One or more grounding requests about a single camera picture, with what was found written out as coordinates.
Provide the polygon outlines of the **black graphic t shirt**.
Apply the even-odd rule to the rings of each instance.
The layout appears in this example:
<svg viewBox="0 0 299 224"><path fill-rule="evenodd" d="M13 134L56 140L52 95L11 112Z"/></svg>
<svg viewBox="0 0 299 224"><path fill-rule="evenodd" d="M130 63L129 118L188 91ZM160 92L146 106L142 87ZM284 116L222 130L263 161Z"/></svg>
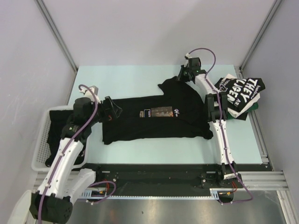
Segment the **black graphic t shirt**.
<svg viewBox="0 0 299 224"><path fill-rule="evenodd" d="M122 109L116 120L102 125L103 142L152 138L194 138L210 140L213 133L201 96L177 77L158 85L162 95L115 99Z"/></svg>

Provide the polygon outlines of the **white plastic laundry basket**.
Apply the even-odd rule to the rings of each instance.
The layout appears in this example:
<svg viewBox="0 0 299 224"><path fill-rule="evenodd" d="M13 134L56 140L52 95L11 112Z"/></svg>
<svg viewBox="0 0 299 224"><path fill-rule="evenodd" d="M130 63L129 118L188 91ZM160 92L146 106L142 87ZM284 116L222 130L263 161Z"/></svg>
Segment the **white plastic laundry basket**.
<svg viewBox="0 0 299 224"><path fill-rule="evenodd" d="M42 116L40 122L39 133L37 136L36 146L31 162L31 167L36 172L48 172L49 167L45 165L45 161L50 156L50 147L47 143L48 132L50 130L51 120L50 111L72 111L73 107L69 105L57 106L47 109Z"/></svg>

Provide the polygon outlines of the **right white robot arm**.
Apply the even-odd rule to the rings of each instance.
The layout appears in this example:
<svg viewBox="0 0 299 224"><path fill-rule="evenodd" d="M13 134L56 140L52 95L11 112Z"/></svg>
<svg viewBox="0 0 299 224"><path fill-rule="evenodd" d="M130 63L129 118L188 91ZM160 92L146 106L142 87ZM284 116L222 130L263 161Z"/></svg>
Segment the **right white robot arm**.
<svg viewBox="0 0 299 224"><path fill-rule="evenodd" d="M207 121L216 138L220 155L220 173L216 174L215 181L220 187L227 187L237 174L227 135L228 97L212 84L207 72L201 68L200 58L193 58L187 54L185 59L186 62L181 66L177 80L192 81L206 94L204 106Z"/></svg>

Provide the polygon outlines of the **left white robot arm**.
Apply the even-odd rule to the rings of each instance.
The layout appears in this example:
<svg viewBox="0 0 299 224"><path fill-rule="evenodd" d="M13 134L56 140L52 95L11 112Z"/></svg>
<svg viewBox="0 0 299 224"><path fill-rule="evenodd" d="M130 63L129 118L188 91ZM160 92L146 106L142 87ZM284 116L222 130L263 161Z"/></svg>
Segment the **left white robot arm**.
<svg viewBox="0 0 299 224"><path fill-rule="evenodd" d="M110 97L103 101L82 97L75 100L72 114L62 129L55 159L44 181L31 195L29 211L37 219L56 224L68 222L75 202L83 192L103 182L103 174L83 168L68 184L75 160L92 133L92 126L117 119L122 109Z"/></svg>

